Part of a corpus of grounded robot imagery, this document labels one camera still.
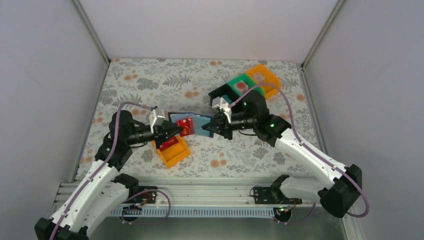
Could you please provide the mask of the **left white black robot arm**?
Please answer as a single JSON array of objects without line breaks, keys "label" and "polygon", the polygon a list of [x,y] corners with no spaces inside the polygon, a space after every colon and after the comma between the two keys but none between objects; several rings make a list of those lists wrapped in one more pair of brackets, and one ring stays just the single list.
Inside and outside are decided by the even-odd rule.
[{"label": "left white black robot arm", "polygon": [[83,180],[50,218],[41,217],[35,224],[37,239],[88,240],[112,210],[139,190],[135,177],[120,172],[134,146],[154,142],[159,148],[182,130],[165,120],[158,108],[152,110],[148,125],[135,120],[130,111],[118,110]]}]

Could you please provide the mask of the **blue card holder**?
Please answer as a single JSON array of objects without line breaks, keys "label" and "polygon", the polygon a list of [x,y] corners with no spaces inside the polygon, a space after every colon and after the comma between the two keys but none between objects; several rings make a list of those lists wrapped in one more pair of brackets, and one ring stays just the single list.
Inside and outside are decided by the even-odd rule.
[{"label": "blue card holder", "polygon": [[203,130],[202,126],[210,123],[213,119],[211,115],[198,114],[194,112],[169,112],[168,118],[172,123],[176,123],[177,120],[185,119],[188,117],[192,117],[193,125],[194,125],[194,134],[203,137],[213,138],[214,133],[209,132],[207,130]]}]

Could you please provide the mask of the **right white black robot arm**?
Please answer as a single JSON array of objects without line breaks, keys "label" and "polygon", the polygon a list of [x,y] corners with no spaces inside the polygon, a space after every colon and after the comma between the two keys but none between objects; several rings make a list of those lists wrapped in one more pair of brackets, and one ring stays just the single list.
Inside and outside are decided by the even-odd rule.
[{"label": "right white black robot arm", "polygon": [[346,166],[310,145],[293,124],[270,113],[265,97],[258,91],[248,92],[238,102],[242,110],[234,113],[224,98],[212,99],[214,119],[202,128],[228,140],[232,140],[234,131],[253,130],[259,140],[288,153],[314,176],[307,180],[281,175],[271,186],[275,198],[319,202],[337,218],[348,214],[362,193],[362,170],[355,164]]}]

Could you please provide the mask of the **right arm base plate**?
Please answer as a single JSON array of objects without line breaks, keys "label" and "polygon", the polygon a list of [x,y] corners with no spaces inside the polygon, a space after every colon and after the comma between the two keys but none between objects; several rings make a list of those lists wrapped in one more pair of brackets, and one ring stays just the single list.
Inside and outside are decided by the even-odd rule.
[{"label": "right arm base plate", "polygon": [[256,205],[297,205],[303,202],[300,198],[287,198],[280,191],[273,190],[271,187],[258,185],[250,189],[249,195],[253,197]]}]

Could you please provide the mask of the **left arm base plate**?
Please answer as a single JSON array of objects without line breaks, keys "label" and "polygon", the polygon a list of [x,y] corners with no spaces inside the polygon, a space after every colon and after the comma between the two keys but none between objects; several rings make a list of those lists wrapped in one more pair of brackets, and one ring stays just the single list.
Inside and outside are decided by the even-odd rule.
[{"label": "left arm base plate", "polygon": [[139,186],[129,191],[125,204],[154,204],[157,198],[156,186]]}]

